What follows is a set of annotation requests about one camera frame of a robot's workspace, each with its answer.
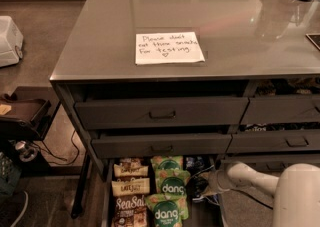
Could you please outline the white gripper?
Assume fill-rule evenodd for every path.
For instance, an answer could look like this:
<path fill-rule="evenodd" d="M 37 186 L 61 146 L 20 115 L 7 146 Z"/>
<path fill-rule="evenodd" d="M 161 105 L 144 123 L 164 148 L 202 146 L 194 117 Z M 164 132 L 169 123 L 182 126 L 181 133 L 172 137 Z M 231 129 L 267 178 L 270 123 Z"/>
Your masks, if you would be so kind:
<path fill-rule="evenodd" d="M 210 194 L 219 194 L 230 189 L 230 180 L 224 170 L 211 171 L 208 174 L 208 191 Z"/>

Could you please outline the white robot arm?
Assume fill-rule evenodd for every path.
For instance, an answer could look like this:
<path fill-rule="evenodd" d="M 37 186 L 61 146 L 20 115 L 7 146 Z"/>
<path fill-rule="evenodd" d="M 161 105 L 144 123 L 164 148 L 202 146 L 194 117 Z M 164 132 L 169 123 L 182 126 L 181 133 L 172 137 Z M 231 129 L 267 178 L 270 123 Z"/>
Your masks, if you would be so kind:
<path fill-rule="evenodd" d="M 277 177 L 234 162 L 223 170 L 210 172 L 207 180 L 211 194 L 254 187 L 273 196 L 272 227 L 320 227 L 320 168 L 317 166 L 294 164 Z"/>

